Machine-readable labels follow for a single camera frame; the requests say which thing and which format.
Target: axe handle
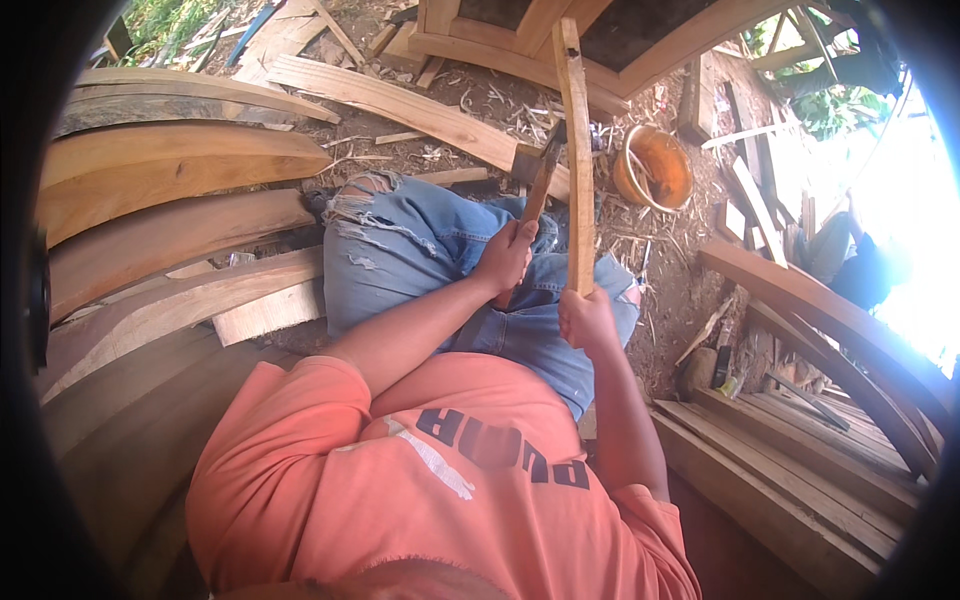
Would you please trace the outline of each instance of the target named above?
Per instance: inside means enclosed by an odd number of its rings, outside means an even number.
[[[550,188],[550,181],[553,179],[553,172],[556,168],[557,156],[548,156],[540,166],[533,187],[530,189],[530,194],[527,196],[527,204],[523,207],[523,214],[520,215],[520,227],[540,218],[546,204],[546,191]],[[513,294],[514,290],[501,292],[499,296],[493,299],[493,307],[499,310],[507,310],[507,305],[510,304],[510,297]]]

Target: left hand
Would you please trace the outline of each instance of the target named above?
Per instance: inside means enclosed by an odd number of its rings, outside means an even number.
[[[519,223],[517,219],[511,219],[490,238],[480,261],[469,275],[487,288],[491,298],[518,286],[533,258],[530,245],[534,243],[540,226],[536,221],[523,227]]]

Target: right hand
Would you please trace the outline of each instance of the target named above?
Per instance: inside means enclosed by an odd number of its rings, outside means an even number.
[[[606,352],[623,351],[610,297],[596,283],[586,298],[565,288],[560,294],[558,311],[561,337],[573,348],[583,348],[590,360]]]

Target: orange t-shirt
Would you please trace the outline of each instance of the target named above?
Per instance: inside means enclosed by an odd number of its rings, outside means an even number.
[[[214,591],[333,581],[410,556],[517,598],[699,598],[677,507],[610,495],[576,423],[532,371],[427,360],[371,408],[347,363],[260,363],[201,456],[190,545]]]

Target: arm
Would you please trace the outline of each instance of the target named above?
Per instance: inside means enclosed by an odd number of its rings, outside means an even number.
[[[594,284],[581,298],[565,289],[560,332],[593,362],[597,412],[597,476],[608,491],[641,484],[656,500],[670,501],[663,449],[636,386],[634,370],[620,346],[607,293]]]
[[[536,235],[536,221],[523,228],[508,222],[469,276],[361,323],[323,354],[360,371],[376,398],[419,367],[478,308],[523,280]]]

